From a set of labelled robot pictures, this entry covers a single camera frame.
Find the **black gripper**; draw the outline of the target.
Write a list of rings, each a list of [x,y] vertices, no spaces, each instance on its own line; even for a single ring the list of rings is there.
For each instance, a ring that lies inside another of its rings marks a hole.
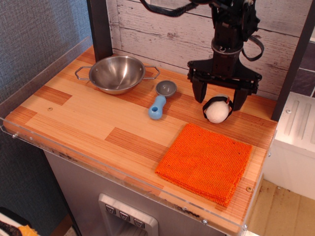
[[[188,78],[198,103],[203,102],[208,84],[218,85],[235,89],[233,111],[242,108],[248,95],[257,93],[262,79],[259,73],[240,62],[239,53],[234,56],[214,53],[211,59],[189,61],[188,67]]]

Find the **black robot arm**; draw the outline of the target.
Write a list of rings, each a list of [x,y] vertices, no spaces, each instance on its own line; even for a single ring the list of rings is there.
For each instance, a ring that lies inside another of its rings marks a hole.
[[[207,85],[217,85],[234,90],[234,110],[242,108],[246,98],[257,93],[262,76],[246,68],[240,61],[244,42],[248,40],[264,50],[263,44],[252,36],[260,20],[256,16],[253,0],[209,0],[215,29],[211,43],[213,57],[189,61],[188,79],[192,83],[195,100],[201,103]]]

